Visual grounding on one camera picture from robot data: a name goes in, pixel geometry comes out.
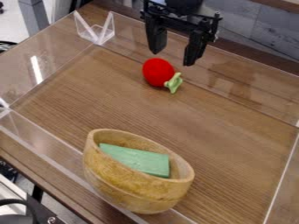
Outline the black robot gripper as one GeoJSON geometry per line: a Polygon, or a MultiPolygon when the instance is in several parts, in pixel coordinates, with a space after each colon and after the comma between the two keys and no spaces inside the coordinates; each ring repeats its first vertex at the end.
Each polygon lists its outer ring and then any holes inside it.
{"type": "Polygon", "coordinates": [[[204,5],[205,0],[143,0],[140,11],[144,20],[149,50],[157,54],[167,45],[167,30],[189,33],[183,64],[189,67],[201,57],[208,41],[215,41],[220,12],[204,5]]]}

